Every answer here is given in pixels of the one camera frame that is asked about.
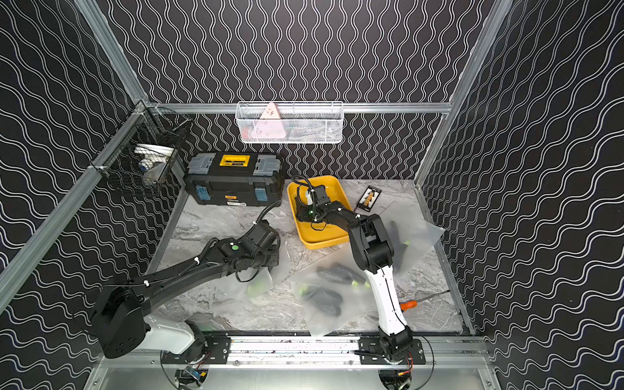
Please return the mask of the clear zip-top bag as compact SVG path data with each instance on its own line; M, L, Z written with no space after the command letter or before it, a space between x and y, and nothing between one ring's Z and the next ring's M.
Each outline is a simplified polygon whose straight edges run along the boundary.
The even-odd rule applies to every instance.
M289 281L313 337L341 331L377 313L371 284L348 247L296 272Z
M211 282L216 289L231 299L251 299L258 297L272 288L281 281L285 280L290 272L291 258L286 250L282 247L279 249L279 263L277 266L263 268L255 276L255 270L249 269L239 274L240 282L236 279L236 275L226 276Z
M422 215L418 204L407 201L394 201L381 214L395 251L395 276L405 276L445 232L445 229L427 222Z

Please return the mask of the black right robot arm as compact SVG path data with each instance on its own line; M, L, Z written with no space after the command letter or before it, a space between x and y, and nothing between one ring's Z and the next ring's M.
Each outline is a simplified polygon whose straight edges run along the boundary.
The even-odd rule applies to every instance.
M358 268L372 288L379 314L381 355L398 362L413 345L413 333L403 315L393 278L395 251L385 225L376 214L362 215L329 198L324 185L303 178L297 185L296 218L309 224L334 225L348 233Z

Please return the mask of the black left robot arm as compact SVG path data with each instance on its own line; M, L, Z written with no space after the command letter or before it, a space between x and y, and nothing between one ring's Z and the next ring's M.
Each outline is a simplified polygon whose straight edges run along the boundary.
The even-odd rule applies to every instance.
M92 333L106 358L135 349L185 354L191 362L202 355L204 337L189 323L148 318L175 297L208 281L250 268L257 271L279 264L280 235L263 220L240 238L212 239L189 260L156 273L102 286L91 316Z

